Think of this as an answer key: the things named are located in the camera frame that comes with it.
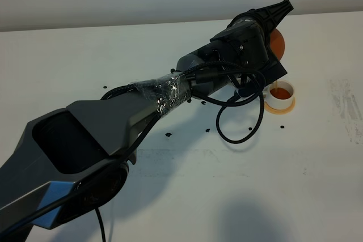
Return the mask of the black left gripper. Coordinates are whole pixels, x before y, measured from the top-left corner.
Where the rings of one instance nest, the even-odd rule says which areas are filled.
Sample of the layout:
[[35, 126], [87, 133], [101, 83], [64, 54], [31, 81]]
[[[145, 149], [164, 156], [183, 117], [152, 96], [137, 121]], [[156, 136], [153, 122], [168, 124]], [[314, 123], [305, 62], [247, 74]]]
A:
[[237, 15], [230, 24], [210, 41], [227, 43], [237, 52], [242, 64], [262, 69], [268, 61], [268, 32], [273, 31], [294, 7], [290, 0], [247, 11]]

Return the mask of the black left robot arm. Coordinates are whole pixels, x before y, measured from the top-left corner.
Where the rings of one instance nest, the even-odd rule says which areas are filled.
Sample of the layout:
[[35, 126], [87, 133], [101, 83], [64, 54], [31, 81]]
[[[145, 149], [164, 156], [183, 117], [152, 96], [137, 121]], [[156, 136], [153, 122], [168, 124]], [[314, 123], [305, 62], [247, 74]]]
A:
[[30, 121], [1, 167], [1, 240], [25, 241], [98, 211], [124, 186], [153, 126], [192, 98], [240, 107], [286, 74], [277, 26], [289, 0], [237, 15], [161, 78], [116, 87]]

